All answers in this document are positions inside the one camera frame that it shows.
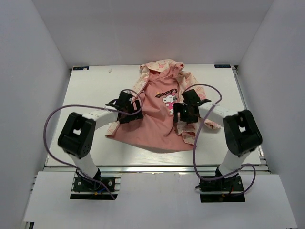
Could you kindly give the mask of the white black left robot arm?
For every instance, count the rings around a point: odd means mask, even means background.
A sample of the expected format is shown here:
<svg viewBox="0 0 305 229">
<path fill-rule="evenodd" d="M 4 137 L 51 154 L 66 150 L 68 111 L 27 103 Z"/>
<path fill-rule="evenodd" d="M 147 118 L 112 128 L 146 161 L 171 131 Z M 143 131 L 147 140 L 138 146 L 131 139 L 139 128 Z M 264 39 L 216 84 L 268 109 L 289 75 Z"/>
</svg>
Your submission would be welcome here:
<svg viewBox="0 0 305 229">
<path fill-rule="evenodd" d="M 126 124 L 143 119 L 142 99 L 135 91 L 125 89 L 120 92 L 119 98 L 105 106 L 89 108 L 94 111 L 69 114 L 58 138 L 58 146 L 72 158 L 81 175 L 86 177 L 85 186 L 89 190 L 96 190 L 100 187 L 101 179 L 96 176 L 98 168 L 90 154 L 95 131 L 111 123 Z"/>
</svg>

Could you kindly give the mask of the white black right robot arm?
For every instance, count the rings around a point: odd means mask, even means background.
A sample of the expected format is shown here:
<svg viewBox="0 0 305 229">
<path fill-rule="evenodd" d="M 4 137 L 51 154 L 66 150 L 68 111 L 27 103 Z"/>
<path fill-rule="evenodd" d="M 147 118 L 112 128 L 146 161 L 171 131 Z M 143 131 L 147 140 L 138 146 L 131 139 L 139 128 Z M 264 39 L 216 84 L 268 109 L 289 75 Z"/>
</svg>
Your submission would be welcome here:
<svg viewBox="0 0 305 229">
<path fill-rule="evenodd" d="M 233 183 L 231 177 L 243 168 L 245 159 L 262 144 L 263 138 L 249 110 L 233 111 L 219 106 L 217 101 L 200 100 L 194 89 L 182 93 L 184 101 L 173 106 L 173 122 L 187 124 L 199 122 L 202 128 L 206 119 L 224 129 L 228 148 L 226 156 L 215 172 L 215 177 L 198 176 L 202 181 L 215 181 L 220 190 L 227 190 Z"/>
</svg>

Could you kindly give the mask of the cream pink printed jacket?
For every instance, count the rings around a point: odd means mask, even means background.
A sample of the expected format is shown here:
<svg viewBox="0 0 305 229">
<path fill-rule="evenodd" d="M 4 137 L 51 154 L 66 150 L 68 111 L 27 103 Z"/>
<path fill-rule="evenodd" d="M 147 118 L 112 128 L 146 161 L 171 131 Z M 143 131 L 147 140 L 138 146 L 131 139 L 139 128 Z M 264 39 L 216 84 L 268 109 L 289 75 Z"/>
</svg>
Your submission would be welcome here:
<svg viewBox="0 0 305 229">
<path fill-rule="evenodd" d="M 201 100 L 206 99 L 206 94 L 193 74 L 183 69 L 182 62 L 171 59 L 141 65 L 133 90 L 143 101 L 143 119 L 112 123 L 106 137 L 161 152 L 192 150 L 198 124 L 175 124 L 174 103 L 183 102 L 182 93 L 190 86 Z"/>
</svg>

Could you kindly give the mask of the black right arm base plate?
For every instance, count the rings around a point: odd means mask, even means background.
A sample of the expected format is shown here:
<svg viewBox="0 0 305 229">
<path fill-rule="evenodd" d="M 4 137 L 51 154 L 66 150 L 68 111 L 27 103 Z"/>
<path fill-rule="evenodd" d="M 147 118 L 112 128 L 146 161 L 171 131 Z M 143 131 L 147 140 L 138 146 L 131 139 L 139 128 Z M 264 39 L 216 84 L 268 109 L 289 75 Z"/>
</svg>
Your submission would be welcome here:
<svg viewBox="0 0 305 229">
<path fill-rule="evenodd" d="M 199 191 L 201 203 L 245 202 L 245 196 L 242 193 L 244 187 L 240 175 L 215 181 L 199 180 L 195 189 Z"/>
</svg>

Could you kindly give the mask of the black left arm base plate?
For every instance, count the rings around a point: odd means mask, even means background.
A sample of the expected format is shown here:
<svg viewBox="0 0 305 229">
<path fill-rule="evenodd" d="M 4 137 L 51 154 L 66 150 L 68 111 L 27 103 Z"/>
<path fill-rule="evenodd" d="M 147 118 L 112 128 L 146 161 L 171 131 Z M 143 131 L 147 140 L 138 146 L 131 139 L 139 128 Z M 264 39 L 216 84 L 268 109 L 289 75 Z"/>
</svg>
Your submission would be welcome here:
<svg viewBox="0 0 305 229">
<path fill-rule="evenodd" d="M 100 177 L 100 181 L 108 188 L 111 194 L 100 183 L 92 182 L 74 174 L 70 199 L 115 200 L 119 194 L 121 177 L 105 175 Z"/>
</svg>

